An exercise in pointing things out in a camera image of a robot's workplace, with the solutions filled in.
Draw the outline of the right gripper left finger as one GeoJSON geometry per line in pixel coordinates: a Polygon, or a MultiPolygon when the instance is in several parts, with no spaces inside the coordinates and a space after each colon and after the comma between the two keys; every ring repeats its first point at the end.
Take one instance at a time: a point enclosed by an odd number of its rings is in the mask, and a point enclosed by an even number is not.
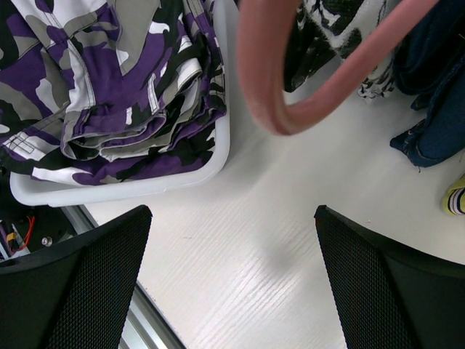
{"type": "Polygon", "coordinates": [[[152,213],[140,205],[93,230],[1,263],[2,348],[117,348],[152,213]]]}

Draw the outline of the aluminium front rail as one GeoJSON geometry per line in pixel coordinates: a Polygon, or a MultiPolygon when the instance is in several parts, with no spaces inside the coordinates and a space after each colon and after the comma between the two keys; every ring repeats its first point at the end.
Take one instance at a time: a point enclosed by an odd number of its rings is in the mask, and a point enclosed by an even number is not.
{"type": "MultiPolygon", "coordinates": [[[[78,234],[99,226],[85,206],[64,206],[61,210],[78,234]]],[[[185,345],[145,289],[136,283],[118,346],[175,349],[185,345]]]]}

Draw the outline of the white black lettered trousers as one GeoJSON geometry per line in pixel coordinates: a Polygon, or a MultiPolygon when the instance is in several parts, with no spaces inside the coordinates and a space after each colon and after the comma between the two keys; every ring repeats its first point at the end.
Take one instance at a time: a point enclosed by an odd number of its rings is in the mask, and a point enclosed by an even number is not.
{"type": "Polygon", "coordinates": [[[390,53],[361,83],[357,93],[367,103],[378,98],[388,97],[395,90],[393,63],[394,54],[390,53]]]}

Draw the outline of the yellow green trousers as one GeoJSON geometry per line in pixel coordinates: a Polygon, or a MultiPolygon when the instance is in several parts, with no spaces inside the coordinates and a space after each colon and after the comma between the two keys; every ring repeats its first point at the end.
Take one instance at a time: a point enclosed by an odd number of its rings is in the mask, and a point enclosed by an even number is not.
{"type": "Polygon", "coordinates": [[[447,190],[442,199],[442,209],[451,215],[464,215],[465,175],[463,174],[447,190]]]}

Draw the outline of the black white patterned trousers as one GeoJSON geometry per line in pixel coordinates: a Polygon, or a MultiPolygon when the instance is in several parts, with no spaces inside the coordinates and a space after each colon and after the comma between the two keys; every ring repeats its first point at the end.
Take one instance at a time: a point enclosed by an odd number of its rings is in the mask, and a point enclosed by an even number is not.
{"type": "Polygon", "coordinates": [[[395,1],[303,1],[286,50],[284,90],[296,90],[335,56],[347,59],[395,5],[395,1]]]}

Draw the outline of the pink hanger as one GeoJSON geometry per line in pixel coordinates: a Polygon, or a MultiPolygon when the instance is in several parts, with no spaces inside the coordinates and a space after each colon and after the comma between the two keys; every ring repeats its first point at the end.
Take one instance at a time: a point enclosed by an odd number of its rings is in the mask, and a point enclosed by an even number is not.
{"type": "Polygon", "coordinates": [[[241,1],[237,32],[238,78],[256,123],[274,135],[294,135],[335,111],[435,6],[401,1],[310,97],[293,105],[283,96],[286,47],[297,1],[241,1]]]}

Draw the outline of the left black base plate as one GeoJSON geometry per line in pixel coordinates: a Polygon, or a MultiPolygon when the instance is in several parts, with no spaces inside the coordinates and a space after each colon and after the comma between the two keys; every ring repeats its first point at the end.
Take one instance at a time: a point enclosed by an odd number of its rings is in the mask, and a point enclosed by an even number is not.
{"type": "Polygon", "coordinates": [[[77,232],[61,209],[26,206],[17,201],[9,175],[1,174],[1,261],[50,247],[77,232]]]}

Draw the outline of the navy blue trousers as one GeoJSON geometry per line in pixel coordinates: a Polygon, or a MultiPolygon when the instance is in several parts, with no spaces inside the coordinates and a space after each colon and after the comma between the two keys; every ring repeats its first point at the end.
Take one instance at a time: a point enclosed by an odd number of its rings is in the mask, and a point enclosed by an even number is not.
{"type": "Polygon", "coordinates": [[[397,88],[426,111],[394,137],[392,148],[416,167],[431,167],[464,149],[464,2],[439,1],[406,36],[394,61],[397,88]]]}

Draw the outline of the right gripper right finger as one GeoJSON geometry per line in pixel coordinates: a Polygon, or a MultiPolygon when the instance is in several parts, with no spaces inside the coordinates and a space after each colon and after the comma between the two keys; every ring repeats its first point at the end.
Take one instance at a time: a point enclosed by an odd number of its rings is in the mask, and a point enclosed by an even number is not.
{"type": "Polygon", "coordinates": [[[315,227],[348,348],[463,348],[464,266],[321,205],[315,227]]]}

